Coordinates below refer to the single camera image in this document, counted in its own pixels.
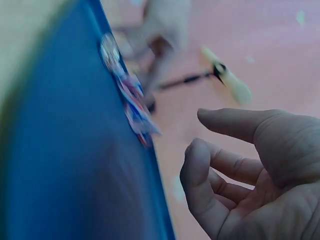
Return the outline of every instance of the blue edge trim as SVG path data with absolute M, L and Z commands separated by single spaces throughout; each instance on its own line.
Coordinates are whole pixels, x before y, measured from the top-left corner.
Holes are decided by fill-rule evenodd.
M 88 10 L 91 10 L 92 22 L 96 28 L 96 37 L 99 41 L 103 34 L 109 33 L 111 31 L 111 27 L 106 18 L 105 12 L 101 5 L 100 0 L 87 0 L 89 3 Z M 121 64 L 125 70 L 127 70 L 123 59 L 121 58 Z M 156 209 L 158 209 L 157 215 L 159 216 L 159 222 L 163 223 L 163 231 L 166 232 L 166 239 L 175 240 L 175 233 L 173 229 L 173 225 L 171 222 L 171 217 L 169 214 L 169 209 L 163 189 L 163 184 L 161 180 L 160 170 L 157 162 L 157 156 L 155 152 L 154 146 L 150 148 L 149 154 L 151 159 L 150 171 L 148 171 L 149 177 L 154 180 L 156 188 L 151 189 L 153 191 L 152 195 L 154 196 L 154 203 L 157 205 Z

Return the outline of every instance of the wooden handle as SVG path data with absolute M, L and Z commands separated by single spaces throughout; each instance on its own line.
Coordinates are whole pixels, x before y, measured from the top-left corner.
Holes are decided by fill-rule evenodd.
M 215 66 L 224 65 L 219 58 L 207 47 L 201 48 L 205 58 Z M 252 101 L 252 93 L 248 86 L 226 68 L 225 72 L 220 75 L 224 85 L 229 89 L 233 99 L 240 105 L 249 104 Z

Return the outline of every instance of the sticker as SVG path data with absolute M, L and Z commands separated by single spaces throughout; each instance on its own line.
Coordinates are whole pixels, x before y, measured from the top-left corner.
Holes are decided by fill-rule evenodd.
M 304 27 L 306 25 L 305 16 L 306 14 L 302 10 L 296 13 L 295 19 L 297 20 L 297 22 L 300 24 L 301 27 Z
M 256 62 L 256 60 L 252 56 L 247 56 L 245 59 L 250 64 L 254 64 Z
M 179 203 L 183 203 L 186 201 L 186 195 L 185 195 L 185 191 L 181 185 L 180 182 L 180 177 L 179 176 L 175 176 L 173 178 L 172 181 L 172 191 L 174 194 L 175 199 L 179 202 Z

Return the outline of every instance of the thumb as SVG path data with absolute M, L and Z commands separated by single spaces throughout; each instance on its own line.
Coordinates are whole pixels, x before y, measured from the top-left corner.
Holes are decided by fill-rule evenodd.
M 155 22 L 146 19 L 141 26 L 127 33 L 127 39 L 120 44 L 119 50 L 125 58 L 132 58 L 147 49 L 159 35 L 160 30 Z

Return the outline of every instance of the blue fabric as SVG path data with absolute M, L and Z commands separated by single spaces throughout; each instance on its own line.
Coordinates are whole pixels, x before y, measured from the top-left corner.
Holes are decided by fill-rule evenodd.
M 8 240 L 174 239 L 154 149 L 98 53 L 109 30 L 100 2 L 80 1 L 29 81 L 9 150 Z

